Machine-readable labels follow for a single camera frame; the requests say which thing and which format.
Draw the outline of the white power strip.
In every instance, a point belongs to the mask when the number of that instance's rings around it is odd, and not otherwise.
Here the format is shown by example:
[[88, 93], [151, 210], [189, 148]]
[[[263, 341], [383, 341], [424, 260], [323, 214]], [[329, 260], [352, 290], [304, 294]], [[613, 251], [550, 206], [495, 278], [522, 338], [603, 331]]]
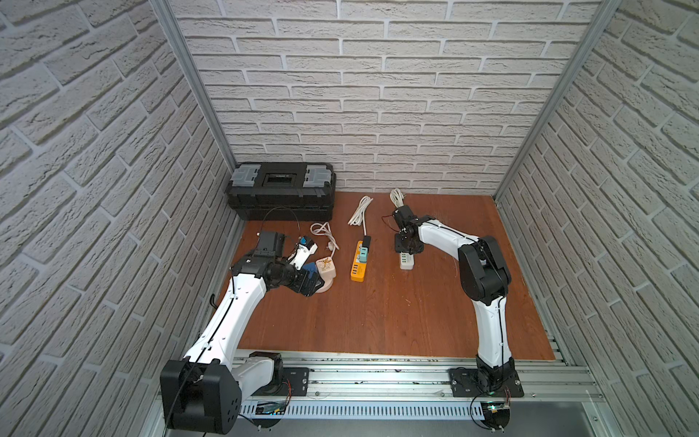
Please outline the white power strip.
[[411, 271], [414, 268], [414, 256], [407, 252], [401, 252], [399, 254], [400, 258], [400, 268], [404, 271]]

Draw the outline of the orange power strip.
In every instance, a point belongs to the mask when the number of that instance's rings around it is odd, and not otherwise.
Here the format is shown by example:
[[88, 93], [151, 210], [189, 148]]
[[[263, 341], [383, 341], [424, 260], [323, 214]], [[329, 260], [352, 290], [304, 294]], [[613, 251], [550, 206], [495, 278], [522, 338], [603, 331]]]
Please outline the orange power strip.
[[368, 261], [368, 248], [364, 246], [362, 240], [357, 243], [354, 259], [351, 266], [351, 280], [353, 282], [364, 282], [367, 261]]

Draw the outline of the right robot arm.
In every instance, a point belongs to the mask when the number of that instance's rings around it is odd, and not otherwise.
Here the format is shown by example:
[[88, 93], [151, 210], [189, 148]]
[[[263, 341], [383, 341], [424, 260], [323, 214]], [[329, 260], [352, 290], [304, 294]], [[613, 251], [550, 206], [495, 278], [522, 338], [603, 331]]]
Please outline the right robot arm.
[[409, 206], [393, 211], [398, 227], [395, 251], [414, 255], [426, 245], [459, 262], [460, 283], [473, 301], [479, 335], [477, 384], [480, 393], [501, 389], [515, 374], [506, 323], [506, 302], [512, 275], [501, 247], [492, 236], [477, 237], [457, 231], [436, 218], [417, 217]]

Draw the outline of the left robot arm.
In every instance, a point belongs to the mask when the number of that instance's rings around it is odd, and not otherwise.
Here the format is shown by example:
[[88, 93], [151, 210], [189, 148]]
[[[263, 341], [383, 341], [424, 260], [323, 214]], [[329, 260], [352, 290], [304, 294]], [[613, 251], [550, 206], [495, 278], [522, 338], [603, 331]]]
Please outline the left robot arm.
[[231, 267], [228, 290], [202, 335], [183, 358], [165, 364], [159, 383], [167, 429], [226, 434], [247, 398], [293, 395], [280, 354], [255, 351], [235, 362], [249, 320], [269, 291], [286, 287], [310, 297], [325, 284], [308, 262], [316, 242], [304, 236], [290, 255], [283, 253], [284, 242], [278, 232], [258, 235], [257, 246]]

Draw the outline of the round white socket base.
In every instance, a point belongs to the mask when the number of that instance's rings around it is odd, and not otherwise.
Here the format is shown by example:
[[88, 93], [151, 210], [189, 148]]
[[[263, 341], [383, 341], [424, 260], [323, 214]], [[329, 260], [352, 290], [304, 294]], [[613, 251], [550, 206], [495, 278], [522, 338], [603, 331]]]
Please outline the round white socket base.
[[322, 284], [316, 289], [316, 293], [324, 293], [327, 291], [333, 284], [334, 279], [336, 277], [335, 273], [327, 273], [324, 272], [320, 274], [320, 279], [322, 280]]

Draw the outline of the beige plug adapter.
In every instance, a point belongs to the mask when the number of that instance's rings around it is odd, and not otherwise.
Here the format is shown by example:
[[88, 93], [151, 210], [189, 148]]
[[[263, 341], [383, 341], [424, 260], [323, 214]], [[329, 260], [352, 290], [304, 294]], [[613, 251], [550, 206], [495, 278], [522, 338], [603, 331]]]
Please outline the beige plug adapter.
[[316, 267], [320, 276], [326, 280], [327, 278], [334, 279], [337, 275], [336, 266], [333, 258], [325, 257], [315, 261]]

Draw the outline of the blue cube adapter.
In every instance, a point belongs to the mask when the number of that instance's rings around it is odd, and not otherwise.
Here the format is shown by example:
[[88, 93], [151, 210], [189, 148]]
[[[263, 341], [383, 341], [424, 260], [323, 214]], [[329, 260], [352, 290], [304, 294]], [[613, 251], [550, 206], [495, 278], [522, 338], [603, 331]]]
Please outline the blue cube adapter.
[[318, 273], [318, 267], [317, 267], [315, 262], [310, 262], [310, 263], [305, 264], [303, 266], [303, 269], [305, 269], [305, 271], [309, 271], [310, 273], [313, 273], [313, 274]]

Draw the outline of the black plastic toolbox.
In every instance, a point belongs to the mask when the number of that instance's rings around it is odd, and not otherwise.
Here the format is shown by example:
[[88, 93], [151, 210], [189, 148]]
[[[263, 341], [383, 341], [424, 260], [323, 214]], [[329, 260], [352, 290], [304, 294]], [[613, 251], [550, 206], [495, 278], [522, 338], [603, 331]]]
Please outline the black plastic toolbox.
[[332, 220], [337, 176], [319, 162], [247, 162], [226, 187], [229, 207], [242, 220]]

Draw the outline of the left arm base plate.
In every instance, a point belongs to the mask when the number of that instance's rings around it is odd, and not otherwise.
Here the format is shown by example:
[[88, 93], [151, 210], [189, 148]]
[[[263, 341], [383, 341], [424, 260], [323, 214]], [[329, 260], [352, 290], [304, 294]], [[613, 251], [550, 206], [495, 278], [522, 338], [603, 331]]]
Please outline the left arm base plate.
[[255, 396], [288, 396], [305, 397], [309, 385], [309, 368], [284, 367], [275, 371], [272, 380], [266, 386], [255, 391]]

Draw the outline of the aluminium mounting rail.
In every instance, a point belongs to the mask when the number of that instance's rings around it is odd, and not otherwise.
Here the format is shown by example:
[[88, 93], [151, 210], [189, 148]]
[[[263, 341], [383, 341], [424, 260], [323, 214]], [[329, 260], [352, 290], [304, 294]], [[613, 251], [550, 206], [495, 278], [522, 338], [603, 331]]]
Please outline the aluminium mounting rail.
[[520, 361], [524, 397], [455, 398], [448, 371], [477, 369], [472, 359], [345, 353], [282, 353], [283, 368], [309, 368], [305, 397], [251, 396], [237, 421], [271, 427], [282, 420], [466, 420], [502, 430], [525, 402], [579, 404], [591, 413], [605, 401], [591, 372], [562, 361]]

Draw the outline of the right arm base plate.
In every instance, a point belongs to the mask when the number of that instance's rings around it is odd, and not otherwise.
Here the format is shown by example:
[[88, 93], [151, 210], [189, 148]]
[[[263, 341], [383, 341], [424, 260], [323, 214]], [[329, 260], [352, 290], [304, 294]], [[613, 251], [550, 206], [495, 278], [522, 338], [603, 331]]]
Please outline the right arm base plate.
[[517, 371], [452, 368], [448, 371], [451, 392], [455, 398], [524, 397], [524, 388]]

